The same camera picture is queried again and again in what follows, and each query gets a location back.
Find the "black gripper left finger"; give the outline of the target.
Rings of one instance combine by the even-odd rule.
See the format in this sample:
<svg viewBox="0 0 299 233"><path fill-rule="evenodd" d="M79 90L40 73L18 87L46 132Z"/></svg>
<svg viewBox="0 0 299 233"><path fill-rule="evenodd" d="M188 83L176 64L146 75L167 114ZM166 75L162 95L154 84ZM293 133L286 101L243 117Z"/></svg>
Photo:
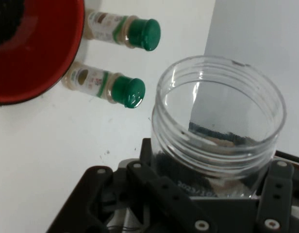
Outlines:
<svg viewBox="0 0 299 233"><path fill-rule="evenodd" d="M86 170L50 233L215 233L217 224L169 178L149 166L150 139L139 159Z"/></svg>

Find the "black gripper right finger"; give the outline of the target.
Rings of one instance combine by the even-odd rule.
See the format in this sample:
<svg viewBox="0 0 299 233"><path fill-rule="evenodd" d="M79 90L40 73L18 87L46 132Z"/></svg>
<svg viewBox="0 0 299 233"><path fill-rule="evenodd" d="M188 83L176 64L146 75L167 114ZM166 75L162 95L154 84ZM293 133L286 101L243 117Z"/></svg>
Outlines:
<svg viewBox="0 0 299 233"><path fill-rule="evenodd" d="M257 233L299 233L299 157L276 151L263 187L256 216Z"/></svg>

